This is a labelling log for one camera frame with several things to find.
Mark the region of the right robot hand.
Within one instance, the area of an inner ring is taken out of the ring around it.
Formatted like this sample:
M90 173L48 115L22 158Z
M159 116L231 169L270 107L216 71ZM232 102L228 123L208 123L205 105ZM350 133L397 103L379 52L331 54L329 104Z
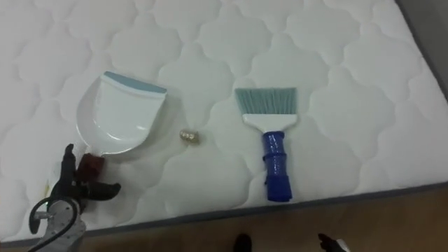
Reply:
M333 239L326 234L319 233L320 247L325 252L351 252L351 249L343 239Z

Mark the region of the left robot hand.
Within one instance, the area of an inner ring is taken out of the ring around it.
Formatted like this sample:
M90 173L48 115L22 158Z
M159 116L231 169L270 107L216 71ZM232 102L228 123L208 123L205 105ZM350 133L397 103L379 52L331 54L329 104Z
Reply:
M70 143L64 149L59 178L50 191L50 197L70 197L80 204L82 210L87 201L102 202L116 197L122 188L119 183L99 181L106 159L86 153L76 164L74 147L74 144Z

